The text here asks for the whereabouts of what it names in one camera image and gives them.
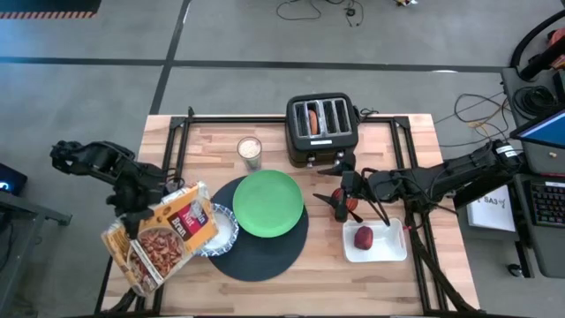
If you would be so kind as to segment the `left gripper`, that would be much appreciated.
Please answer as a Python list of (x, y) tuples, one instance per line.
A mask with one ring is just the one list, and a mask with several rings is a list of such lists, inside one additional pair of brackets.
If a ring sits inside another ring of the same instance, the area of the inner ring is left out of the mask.
[(136, 239), (143, 217), (153, 215), (149, 207), (153, 181), (150, 177), (123, 175), (116, 178), (112, 189), (114, 193), (107, 197), (106, 203), (114, 207), (116, 216), (120, 216), (127, 238)]

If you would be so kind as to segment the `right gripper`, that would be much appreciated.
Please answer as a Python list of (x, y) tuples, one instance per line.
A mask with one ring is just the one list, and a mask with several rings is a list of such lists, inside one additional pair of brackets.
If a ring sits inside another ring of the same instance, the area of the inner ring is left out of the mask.
[(354, 212), (354, 209), (348, 206), (348, 201), (368, 199), (364, 180), (355, 170), (355, 163), (340, 161), (332, 168), (318, 170), (321, 175), (338, 176), (342, 175), (342, 182), (335, 196), (327, 196), (314, 193), (313, 196), (324, 201), (332, 208), (335, 208), (335, 220), (339, 223), (345, 223), (349, 216), (352, 216), (357, 223), (363, 223), (364, 219)]

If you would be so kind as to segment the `Raisin Nut Bran cereal box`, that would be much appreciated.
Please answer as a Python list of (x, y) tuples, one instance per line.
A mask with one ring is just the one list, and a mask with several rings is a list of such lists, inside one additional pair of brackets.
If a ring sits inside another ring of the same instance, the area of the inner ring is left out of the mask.
[(154, 215), (139, 223), (135, 239), (120, 220), (102, 233), (114, 263), (140, 297), (162, 286), (219, 233), (207, 185), (201, 181), (163, 197), (151, 211)]

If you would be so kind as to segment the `red faceted plastic cup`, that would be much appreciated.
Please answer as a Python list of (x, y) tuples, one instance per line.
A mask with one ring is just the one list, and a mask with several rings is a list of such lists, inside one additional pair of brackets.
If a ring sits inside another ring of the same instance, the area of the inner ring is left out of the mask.
[[(336, 188), (331, 195), (331, 198), (336, 202), (340, 203), (343, 197), (343, 189)], [(358, 199), (356, 198), (347, 198), (346, 199), (346, 207), (350, 211), (354, 211), (358, 207)]]

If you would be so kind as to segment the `black four-slot toaster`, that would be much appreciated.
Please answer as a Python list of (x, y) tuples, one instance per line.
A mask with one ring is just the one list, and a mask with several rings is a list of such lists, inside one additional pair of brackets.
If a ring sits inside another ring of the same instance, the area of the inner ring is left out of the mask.
[[(315, 110), (319, 133), (311, 134), (308, 110)], [(359, 119), (345, 93), (299, 95), (286, 106), (285, 137), (290, 163), (297, 168), (334, 164), (358, 144)]]

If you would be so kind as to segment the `green plate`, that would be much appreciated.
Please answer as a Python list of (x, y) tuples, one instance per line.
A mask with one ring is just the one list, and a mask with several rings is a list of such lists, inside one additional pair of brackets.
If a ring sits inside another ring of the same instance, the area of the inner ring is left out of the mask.
[(290, 231), (304, 209), (298, 183), (279, 170), (260, 170), (237, 186), (232, 210), (239, 225), (260, 238), (275, 238)]

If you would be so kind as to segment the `white plastic tray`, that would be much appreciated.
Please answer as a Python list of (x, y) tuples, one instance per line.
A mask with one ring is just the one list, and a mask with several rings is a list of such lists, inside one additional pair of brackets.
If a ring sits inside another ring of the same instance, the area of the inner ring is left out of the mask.
[[(355, 247), (355, 235), (363, 226), (373, 233), (372, 245), (363, 250)], [(407, 257), (407, 247), (403, 234), (403, 224), (397, 218), (390, 219), (387, 226), (383, 221), (365, 221), (356, 223), (347, 221), (343, 225), (343, 251), (349, 262), (378, 262), (404, 261)]]

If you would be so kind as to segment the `glass of white rice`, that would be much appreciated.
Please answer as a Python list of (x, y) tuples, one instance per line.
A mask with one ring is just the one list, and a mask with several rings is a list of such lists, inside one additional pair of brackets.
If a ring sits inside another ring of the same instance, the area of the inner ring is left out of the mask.
[(237, 144), (237, 153), (249, 171), (256, 171), (261, 166), (262, 144), (255, 137), (244, 137)]

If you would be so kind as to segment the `blue white patterned bowl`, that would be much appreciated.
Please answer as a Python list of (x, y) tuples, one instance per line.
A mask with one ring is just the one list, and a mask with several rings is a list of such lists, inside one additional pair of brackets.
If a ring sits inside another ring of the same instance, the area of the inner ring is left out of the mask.
[(209, 258), (226, 254), (234, 246), (239, 233), (239, 223), (231, 209), (213, 203), (212, 211), (218, 233), (195, 252), (200, 257)]

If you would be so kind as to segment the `black round woven placemat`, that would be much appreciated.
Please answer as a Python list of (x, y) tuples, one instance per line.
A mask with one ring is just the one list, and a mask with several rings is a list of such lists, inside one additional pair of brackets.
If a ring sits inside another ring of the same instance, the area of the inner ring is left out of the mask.
[[(223, 186), (211, 201), (232, 210), (235, 190), (245, 177)], [(298, 223), (287, 233), (275, 238), (260, 238), (239, 225), (234, 246), (226, 253), (209, 260), (226, 276), (246, 282), (268, 280), (282, 274), (301, 254), (308, 232), (309, 219), (304, 205)]]

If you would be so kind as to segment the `black device with blue light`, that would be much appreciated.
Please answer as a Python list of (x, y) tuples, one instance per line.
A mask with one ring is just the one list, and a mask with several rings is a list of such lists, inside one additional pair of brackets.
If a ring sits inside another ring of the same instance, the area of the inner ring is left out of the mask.
[(0, 191), (20, 196), (25, 188), (27, 176), (0, 163)]

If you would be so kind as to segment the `white paper sheet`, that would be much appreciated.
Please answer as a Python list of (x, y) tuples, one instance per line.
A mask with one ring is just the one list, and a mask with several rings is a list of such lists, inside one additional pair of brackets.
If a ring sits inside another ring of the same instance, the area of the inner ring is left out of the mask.
[(516, 226), (506, 185), (487, 193), (467, 205), (469, 226), (515, 232)]

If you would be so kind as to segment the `black keyboard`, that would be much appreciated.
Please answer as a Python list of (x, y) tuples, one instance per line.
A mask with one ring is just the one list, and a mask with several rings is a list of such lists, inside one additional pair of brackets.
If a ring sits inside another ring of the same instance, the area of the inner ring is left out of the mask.
[(565, 228), (565, 183), (528, 181), (526, 190), (535, 225)]

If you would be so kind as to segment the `black mat with hazard stripe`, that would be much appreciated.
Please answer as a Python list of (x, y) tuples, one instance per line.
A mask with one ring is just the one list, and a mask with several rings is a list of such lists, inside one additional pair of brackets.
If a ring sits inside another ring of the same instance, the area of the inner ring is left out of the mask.
[(102, 0), (0, 0), (0, 19), (90, 19)]

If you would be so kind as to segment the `orange black tool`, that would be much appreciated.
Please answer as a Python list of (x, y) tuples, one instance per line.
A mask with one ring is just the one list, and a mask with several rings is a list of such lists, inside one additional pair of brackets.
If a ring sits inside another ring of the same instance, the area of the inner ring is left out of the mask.
[(565, 67), (565, 27), (553, 30), (548, 35), (549, 47), (519, 72), (522, 80), (532, 80), (544, 70)]

